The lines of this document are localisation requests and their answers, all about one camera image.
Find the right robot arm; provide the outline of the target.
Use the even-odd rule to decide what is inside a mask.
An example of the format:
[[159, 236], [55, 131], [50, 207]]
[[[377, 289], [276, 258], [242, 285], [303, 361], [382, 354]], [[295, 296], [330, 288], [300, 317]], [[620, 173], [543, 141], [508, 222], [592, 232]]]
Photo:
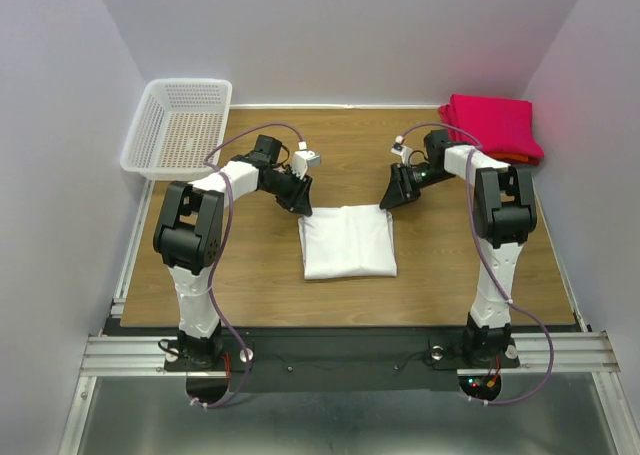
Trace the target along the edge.
[[476, 296], [460, 341], [463, 359], [482, 365], [511, 347], [512, 285], [520, 254], [537, 226], [532, 175], [525, 165], [512, 165], [483, 153], [474, 140], [453, 141], [448, 128], [432, 125], [425, 135], [425, 160], [411, 162], [414, 150], [398, 136], [391, 152], [400, 157], [390, 166], [390, 181], [379, 207], [397, 208], [418, 200], [429, 186], [458, 177], [466, 183], [473, 242], [480, 258]]

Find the white t-shirt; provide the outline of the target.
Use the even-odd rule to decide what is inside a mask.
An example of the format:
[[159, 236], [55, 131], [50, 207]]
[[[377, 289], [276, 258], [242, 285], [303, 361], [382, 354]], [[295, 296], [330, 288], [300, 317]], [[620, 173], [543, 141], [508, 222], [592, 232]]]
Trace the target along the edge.
[[306, 280], [397, 275], [393, 217], [377, 205], [315, 208], [298, 229]]

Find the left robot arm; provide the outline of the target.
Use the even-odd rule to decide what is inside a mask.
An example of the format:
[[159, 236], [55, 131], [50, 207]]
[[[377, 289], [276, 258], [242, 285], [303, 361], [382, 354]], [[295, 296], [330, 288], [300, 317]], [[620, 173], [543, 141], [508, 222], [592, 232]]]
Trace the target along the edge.
[[289, 213], [312, 213], [308, 170], [321, 163], [321, 156], [301, 141], [287, 164], [279, 160], [284, 149], [281, 141], [260, 135], [253, 150], [211, 175], [169, 184], [153, 236], [179, 304], [176, 344], [160, 344], [168, 358], [186, 359], [204, 370], [222, 359], [224, 321], [211, 299], [212, 278], [229, 237], [234, 202], [264, 191]]

